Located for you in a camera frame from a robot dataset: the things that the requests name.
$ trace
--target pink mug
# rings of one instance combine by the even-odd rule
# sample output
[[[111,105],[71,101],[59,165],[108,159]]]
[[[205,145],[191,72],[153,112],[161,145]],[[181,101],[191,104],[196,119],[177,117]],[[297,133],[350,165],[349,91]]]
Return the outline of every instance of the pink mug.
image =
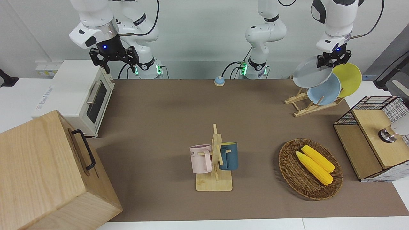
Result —
[[[195,174],[211,172],[212,163],[210,158],[210,145],[200,144],[190,147],[190,159]]]

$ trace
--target light blue plate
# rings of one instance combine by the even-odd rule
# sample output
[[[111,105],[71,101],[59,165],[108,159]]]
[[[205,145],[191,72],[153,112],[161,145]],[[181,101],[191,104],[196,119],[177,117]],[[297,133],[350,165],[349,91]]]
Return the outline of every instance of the light blue plate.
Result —
[[[319,86],[310,88],[307,92],[308,98],[315,104],[324,96],[324,99],[319,103],[320,106],[328,105],[333,103],[339,93],[341,92],[341,82],[335,74],[331,76]]]

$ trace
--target oven handle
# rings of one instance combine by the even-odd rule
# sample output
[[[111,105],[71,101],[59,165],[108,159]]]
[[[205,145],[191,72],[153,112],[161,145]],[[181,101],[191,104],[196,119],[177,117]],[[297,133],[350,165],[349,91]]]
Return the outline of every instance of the oven handle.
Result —
[[[95,99],[97,98],[99,89],[101,88],[102,81],[96,81],[94,83],[94,86],[91,90],[90,96],[87,99],[87,104],[93,104],[95,102]]]

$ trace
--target wooden board base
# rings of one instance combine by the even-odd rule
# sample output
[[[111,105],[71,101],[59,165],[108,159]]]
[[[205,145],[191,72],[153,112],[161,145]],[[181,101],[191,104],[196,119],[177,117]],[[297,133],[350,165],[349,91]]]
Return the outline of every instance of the wooden board base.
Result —
[[[200,192],[233,190],[231,171],[217,169],[217,174],[217,180],[213,172],[196,174],[196,190]]]

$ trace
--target oven door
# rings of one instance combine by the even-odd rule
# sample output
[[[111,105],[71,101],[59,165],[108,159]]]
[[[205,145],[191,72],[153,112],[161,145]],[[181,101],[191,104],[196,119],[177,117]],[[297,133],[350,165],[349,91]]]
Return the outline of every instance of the oven door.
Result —
[[[86,112],[83,115],[87,126],[93,128],[92,131],[94,133],[90,135],[97,135],[111,92],[112,90],[108,82],[100,73],[100,77],[94,82],[91,93],[86,101]]]

